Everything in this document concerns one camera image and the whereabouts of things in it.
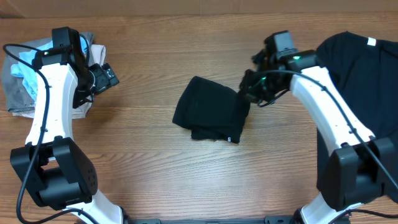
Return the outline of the black t-shirt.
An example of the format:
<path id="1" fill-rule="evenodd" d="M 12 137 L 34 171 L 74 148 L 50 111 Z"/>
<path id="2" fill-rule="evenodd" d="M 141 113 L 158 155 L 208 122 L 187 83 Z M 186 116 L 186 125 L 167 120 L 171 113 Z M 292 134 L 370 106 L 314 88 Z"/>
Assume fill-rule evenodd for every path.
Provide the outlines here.
<path id="1" fill-rule="evenodd" d="M 172 122 L 192 131 L 194 140 L 225 140 L 238 144 L 250 102 L 233 89 L 193 77 L 181 95 Z"/>

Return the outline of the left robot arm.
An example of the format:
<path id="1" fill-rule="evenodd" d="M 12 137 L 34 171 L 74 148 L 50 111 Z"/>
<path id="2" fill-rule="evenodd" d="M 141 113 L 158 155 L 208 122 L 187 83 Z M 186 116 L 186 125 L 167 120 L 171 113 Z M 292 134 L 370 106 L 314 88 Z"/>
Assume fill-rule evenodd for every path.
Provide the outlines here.
<path id="1" fill-rule="evenodd" d="M 129 223 L 124 209 L 99 190 L 93 163 L 73 139 L 73 110 L 118 83 L 112 70 L 89 67 L 86 56 L 80 44 L 60 44 L 37 49 L 31 62 L 13 57 L 35 72 L 38 87 L 30 133 L 10 155 L 22 181 L 16 203 L 21 223 L 28 222 L 22 216 L 26 192 L 37 206 L 56 211 L 41 223 L 68 213 L 85 223 Z"/>

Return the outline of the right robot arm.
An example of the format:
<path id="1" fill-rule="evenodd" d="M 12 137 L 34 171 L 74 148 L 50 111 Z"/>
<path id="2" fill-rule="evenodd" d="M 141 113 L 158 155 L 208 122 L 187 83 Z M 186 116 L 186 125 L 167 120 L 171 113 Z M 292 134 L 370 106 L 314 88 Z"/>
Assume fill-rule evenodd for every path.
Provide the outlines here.
<path id="1" fill-rule="evenodd" d="M 397 188 L 395 152 L 355 116 L 312 50 L 262 50 L 252 57 L 239 92 L 260 107 L 290 91 L 308 110 L 326 145 L 327 160 L 317 179 L 318 195 L 293 215 L 268 216 L 266 223 L 348 223 L 363 205 Z"/>

